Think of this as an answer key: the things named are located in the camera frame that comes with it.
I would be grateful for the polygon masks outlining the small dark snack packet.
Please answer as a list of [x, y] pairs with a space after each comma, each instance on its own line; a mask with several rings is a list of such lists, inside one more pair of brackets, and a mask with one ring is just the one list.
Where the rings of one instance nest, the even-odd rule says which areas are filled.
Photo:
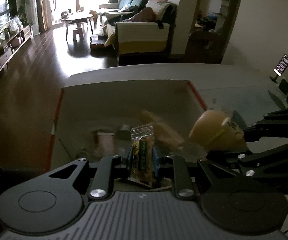
[[131, 155], [129, 180], [147, 187], [153, 185], [153, 125], [134, 127], [131, 133]]

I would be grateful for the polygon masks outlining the yellow round toy figure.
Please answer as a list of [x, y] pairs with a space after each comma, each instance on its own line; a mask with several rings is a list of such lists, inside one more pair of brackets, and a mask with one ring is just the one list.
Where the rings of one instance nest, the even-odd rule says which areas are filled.
[[188, 138], [205, 152], [248, 149], [243, 129], [225, 113], [215, 110], [205, 111], [198, 118]]

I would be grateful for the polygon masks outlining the red cardboard box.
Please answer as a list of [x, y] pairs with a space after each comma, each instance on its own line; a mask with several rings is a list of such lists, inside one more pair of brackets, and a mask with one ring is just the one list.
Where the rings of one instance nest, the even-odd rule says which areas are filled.
[[187, 80], [104, 81], [62, 88], [55, 111], [51, 169], [80, 157], [97, 162], [94, 136], [97, 132], [115, 135], [115, 154], [131, 146], [130, 130], [144, 125], [138, 116], [147, 110], [162, 117], [185, 140], [176, 150], [155, 144], [162, 153], [177, 153], [194, 161], [199, 152], [188, 143], [190, 130], [207, 105]]

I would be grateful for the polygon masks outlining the green potted plant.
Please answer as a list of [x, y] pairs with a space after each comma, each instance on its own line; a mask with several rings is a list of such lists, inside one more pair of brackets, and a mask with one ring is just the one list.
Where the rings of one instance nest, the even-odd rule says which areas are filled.
[[20, 6], [17, 10], [17, 16], [19, 20], [22, 22], [24, 26], [33, 26], [33, 23], [28, 20], [28, 12], [27, 12], [27, 6], [30, 4], [31, 0], [20, 0]]

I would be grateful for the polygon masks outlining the teal sofa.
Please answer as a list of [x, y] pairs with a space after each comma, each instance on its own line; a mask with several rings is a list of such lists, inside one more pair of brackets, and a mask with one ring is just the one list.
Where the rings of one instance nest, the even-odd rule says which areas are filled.
[[133, 7], [133, 6], [146, 6], [148, 0], [119, 0], [118, 3], [108, 3], [99, 5], [99, 13], [104, 12], [118, 12], [122, 9]]

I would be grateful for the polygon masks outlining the small grey stool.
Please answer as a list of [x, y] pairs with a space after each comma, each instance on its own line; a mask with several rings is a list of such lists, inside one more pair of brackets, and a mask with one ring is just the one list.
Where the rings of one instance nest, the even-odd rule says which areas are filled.
[[84, 39], [84, 32], [81, 27], [77, 27], [73, 29], [73, 41], [76, 41], [77, 37], [79, 37], [80, 40]]

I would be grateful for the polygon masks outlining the clear bag of brown flakes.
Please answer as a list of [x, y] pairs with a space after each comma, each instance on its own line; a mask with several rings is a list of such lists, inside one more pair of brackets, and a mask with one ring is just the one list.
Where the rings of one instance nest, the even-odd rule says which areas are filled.
[[138, 119], [144, 125], [152, 125], [156, 140], [171, 150], [178, 149], [185, 142], [184, 138], [175, 129], [171, 128], [162, 117], [153, 112], [143, 110]]

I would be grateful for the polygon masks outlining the wooden tv cabinet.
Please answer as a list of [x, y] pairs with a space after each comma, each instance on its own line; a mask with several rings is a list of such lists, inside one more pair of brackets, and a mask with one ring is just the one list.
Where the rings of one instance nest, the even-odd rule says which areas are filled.
[[18, 32], [4, 40], [0, 45], [0, 72], [8, 67], [9, 61], [19, 51], [19, 49], [33, 38], [33, 32], [30, 25], [23, 27]]

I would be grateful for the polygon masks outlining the white tooth plush badge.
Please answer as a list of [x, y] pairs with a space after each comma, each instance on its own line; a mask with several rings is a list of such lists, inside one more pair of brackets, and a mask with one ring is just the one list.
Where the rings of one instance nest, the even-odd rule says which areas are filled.
[[94, 136], [96, 155], [99, 157], [111, 156], [116, 152], [115, 135], [110, 132], [97, 132]]

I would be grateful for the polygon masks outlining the beige striped sofa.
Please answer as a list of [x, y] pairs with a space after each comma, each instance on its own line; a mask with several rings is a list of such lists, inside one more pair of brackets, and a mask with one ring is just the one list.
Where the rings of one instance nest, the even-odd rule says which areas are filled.
[[109, 14], [103, 31], [105, 46], [114, 46], [119, 56], [160, 53], [172, 43], [177, 5], [167, 0], [149, 0], [143, 8], [130, 14]]

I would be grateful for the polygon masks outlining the phone on black stand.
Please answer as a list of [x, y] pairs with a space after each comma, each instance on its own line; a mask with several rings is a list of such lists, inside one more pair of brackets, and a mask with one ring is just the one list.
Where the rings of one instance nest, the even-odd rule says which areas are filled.
[[277, 83], [277, 79], [282, 76], [285, 70], [288, 67], [288, 55], [284, 54], [283, 57], [280, 59], [279, 63], [273, 69], [274, 73], [276, 74], [275, 77], [270, 77], [271, 81]]

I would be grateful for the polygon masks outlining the flat screen television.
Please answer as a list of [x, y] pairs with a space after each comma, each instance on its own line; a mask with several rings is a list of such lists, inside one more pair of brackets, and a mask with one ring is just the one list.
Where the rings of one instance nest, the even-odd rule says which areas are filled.
[[0, 27], [17, 15], [16, 0], [0, 0]]

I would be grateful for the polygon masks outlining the white coffee table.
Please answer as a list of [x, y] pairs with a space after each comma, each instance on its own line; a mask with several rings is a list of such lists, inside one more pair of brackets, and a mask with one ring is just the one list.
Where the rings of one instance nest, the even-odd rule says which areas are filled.
[[75, 12], [74, 14], [63, 14], [63, 17], [60, 18], [60, 21], [63, 23], [63, 26], [66, 28], [66, 40], [68, 38], [68, 28], [70, 25], [76, 25], [81, 27], [82, 23], [90, 25], [91, 33], [93, 34], [93, 27], [91, 21], [93, 20], [93, 15], [89, 12]]

